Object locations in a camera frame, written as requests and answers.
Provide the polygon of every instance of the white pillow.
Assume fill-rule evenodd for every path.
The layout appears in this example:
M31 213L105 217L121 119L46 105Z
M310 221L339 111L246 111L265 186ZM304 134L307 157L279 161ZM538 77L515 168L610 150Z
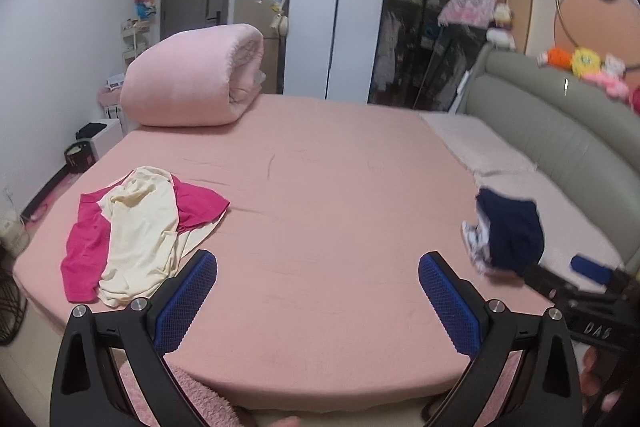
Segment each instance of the white pillow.
M540 264L586 291L602 286L571 270L569 263L582 254L610 267L621 267L622 258L602 231L589 221L542 172L475 176L478 187L488 187L510 198L534 200L545 233Z
M442 112L423 112L420 116L473 174L536 171L536 165L529 158L478 118Z

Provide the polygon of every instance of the blue handle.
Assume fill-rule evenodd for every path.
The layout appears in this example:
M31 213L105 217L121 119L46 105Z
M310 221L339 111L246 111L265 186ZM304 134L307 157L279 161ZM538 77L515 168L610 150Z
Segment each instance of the blue handle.
M581 255L574 256L571 260L571 268L598 284L606 285L611 281L612 270L610 268L594 263L591 259Z

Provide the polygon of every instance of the black cloth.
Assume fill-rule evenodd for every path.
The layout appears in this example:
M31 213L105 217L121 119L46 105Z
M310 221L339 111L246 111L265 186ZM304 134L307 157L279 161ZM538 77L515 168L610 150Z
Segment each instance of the black cloth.
M88 123L80 131L76 133L76 140L90 139L102 131L107 124L105 123Z
M534 201L512 200L481 188L476 203L489 220L492 266L522 276L527 266L540 261L545 236Z

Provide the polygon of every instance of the orange plush toy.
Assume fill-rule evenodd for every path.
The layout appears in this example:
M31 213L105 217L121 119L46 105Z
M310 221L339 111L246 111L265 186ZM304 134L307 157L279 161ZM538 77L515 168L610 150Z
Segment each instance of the orange plush toy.
M551 48L538 57L538 65L544 66L545 64L558 68L559 70L571 70L571 53L564 51L562 48Z

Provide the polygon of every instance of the white wardrobe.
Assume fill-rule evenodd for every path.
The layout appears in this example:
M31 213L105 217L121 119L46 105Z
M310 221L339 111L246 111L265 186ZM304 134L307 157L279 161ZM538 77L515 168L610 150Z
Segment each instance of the white wardrobe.
M290 0L284 94L367 103L383 0Z

